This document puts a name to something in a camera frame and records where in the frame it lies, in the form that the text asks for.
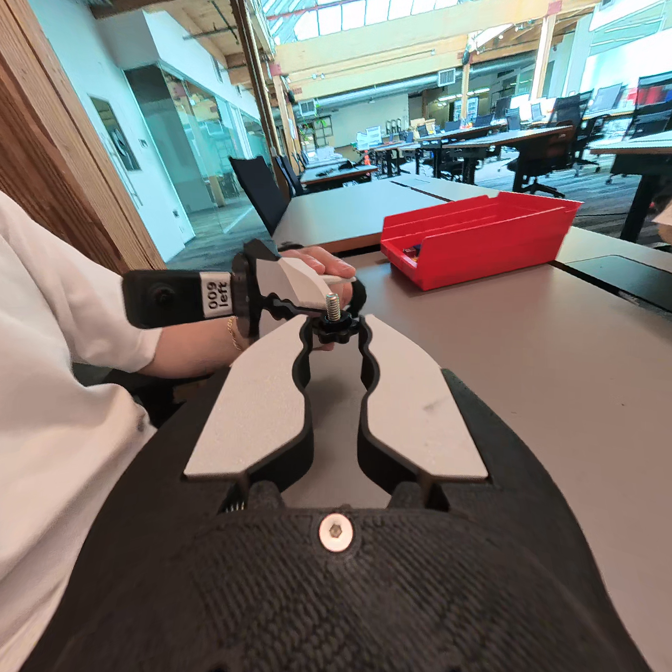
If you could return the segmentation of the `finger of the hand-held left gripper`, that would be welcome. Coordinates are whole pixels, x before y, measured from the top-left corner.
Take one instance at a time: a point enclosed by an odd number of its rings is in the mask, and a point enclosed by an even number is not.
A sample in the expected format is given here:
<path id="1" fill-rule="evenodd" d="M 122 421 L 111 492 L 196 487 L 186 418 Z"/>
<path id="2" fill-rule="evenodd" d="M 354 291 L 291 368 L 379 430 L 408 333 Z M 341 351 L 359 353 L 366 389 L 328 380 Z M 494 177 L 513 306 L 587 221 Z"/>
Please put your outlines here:
<path id="1" fill-rule="evenodd" d="M 261 297 L 291 305 L 301 313 L 325 313 L 331 287 L 348 284 L 349 279 L 319 275 L 305 262 L 293 257 L 256 259 L 255 275 Z"/>

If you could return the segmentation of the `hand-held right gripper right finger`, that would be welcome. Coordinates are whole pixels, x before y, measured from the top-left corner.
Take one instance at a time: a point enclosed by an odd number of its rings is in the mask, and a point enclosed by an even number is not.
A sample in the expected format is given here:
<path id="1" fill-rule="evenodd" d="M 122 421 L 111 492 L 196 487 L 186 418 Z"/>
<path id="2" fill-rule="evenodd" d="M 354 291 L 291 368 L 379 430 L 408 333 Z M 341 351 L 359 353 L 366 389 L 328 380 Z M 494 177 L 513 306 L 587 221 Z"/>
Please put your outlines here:
<path id="1" fill-rule="evenodd" d="M 483 483 L 489 473 L 441 366 L 374 315 L 361 318 L 357 462 L 376 484 Z"/>

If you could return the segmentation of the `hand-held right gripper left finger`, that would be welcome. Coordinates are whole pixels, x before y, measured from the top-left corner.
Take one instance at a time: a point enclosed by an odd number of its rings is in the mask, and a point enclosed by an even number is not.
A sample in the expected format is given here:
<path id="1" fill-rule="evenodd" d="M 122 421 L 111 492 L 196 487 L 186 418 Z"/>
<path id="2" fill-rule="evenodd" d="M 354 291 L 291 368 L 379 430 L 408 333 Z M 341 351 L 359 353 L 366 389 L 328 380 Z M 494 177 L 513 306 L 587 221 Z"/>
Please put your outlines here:
<path id="1" fill-rule="evenodd" d="M 307 474 L 312 343 L 310 319 L 299 315 L 238 357 L 185 466 L 187 479 L 297 482 Z"/>

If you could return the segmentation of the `black knob with metal screw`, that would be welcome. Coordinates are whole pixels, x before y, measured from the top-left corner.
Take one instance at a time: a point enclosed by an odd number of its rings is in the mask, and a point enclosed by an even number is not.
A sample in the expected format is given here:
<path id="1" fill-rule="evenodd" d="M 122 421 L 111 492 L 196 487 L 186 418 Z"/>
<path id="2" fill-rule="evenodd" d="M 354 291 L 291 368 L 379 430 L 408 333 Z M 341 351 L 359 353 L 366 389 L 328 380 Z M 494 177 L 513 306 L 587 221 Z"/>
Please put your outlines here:
<path id="1" fill-rule="evenodd" d="M 334 344 L 348 343 L 359 332 L 359 314 L 367 300 L 363 284 L 353 283 L 352 297 L 345 308 L 335 292 L 326 295 L 326 312 L 310 318 L 314 349 L 326 349 Z"/>

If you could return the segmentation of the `red plastic bin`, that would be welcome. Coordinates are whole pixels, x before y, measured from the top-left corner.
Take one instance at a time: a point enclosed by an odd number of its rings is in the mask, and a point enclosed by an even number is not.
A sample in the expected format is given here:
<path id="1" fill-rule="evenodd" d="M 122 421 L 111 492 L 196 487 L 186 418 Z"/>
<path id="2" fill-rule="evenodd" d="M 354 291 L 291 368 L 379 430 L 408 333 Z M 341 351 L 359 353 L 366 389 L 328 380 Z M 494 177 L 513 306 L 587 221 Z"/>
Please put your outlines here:
<path id="1" fill-rule="evenodd" d="M 423 291 L 554 261 L 582 203 L 501 191 L 385 217 L 382 253 Z"/>

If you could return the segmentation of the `person's left forearm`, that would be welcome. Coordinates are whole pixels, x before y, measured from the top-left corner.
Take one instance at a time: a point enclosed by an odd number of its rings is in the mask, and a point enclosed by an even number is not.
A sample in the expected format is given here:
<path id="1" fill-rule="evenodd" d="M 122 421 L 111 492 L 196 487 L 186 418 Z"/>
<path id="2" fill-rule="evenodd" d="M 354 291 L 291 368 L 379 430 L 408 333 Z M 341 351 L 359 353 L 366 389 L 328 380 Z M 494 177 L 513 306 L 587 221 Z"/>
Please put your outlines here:
<path id="1" fill-rule="evenodd" d="M 142 367 L 135 372 L 164 379 L 195 378 L 230 366 L 255 338 L 244 336 L 234 316 L 142 331 Z"/>

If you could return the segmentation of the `person's left hand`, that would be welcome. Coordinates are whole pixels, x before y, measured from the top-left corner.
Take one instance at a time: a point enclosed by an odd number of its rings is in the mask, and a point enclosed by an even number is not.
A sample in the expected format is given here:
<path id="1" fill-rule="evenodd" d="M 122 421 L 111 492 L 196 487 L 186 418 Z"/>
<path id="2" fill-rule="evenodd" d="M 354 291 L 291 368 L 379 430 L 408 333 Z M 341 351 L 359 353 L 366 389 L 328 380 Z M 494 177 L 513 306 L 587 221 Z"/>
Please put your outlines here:
<path id="1" fill-rule="evenodd" d="M 250 268 L 249 280 L 249 298 L 248 298 L 248 327 L 247 336 L 259 339 L 259 329 L 262 313 L 268 313 L 276 321 L 288 321 L 295 316 L 303 315 L 310 318 L 320 316 L 324 313 L 301 313 L 293 306 L 282 305 L 273 301 L 273 306 L 269 300 L 261 297 L 256 281 L 256 259 L 277 259 L 278 257 L 293 257 L 312 267 L 319 275 L 336 275 L 341 278 L 349 279 L 349 283 L 331 287 L 331 292 L 335 292 L 340 297 L 340 306 L 345 308 L 352 297 L 354 283 L 357 282 L 355 269 L 321 247 L 291 248 L 285 251 L 273 251 L 267 244 L 254 240 L 246 247 L 245 255 Z"/>

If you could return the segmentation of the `grey desk with wooden edge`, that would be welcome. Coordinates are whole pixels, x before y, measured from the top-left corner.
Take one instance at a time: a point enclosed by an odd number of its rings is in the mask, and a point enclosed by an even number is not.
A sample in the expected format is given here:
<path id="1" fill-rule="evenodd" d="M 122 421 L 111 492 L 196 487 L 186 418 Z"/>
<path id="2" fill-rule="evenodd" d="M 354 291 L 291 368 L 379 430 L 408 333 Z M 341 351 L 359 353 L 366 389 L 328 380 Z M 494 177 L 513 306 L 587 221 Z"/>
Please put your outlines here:
<path id="1" fill-rule="evenodd" d="M 380 242 L 384 219 L 459 199 L 463 183 L 403 175 L 294 198 L 273 234 L 278 246 L 344 252 Z"/>

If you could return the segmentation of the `wooden pillar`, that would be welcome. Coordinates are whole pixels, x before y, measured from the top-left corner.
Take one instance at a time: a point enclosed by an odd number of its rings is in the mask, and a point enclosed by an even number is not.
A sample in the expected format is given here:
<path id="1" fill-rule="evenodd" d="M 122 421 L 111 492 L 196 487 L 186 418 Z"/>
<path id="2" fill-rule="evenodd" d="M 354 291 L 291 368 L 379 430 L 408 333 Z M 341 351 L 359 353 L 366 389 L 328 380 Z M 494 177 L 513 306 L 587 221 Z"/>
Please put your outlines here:
<path id="1" fill-rule="evenodd" d="M 166 267 L 27 1 L 1 2 L 1 191 L 109 270 Z"/>

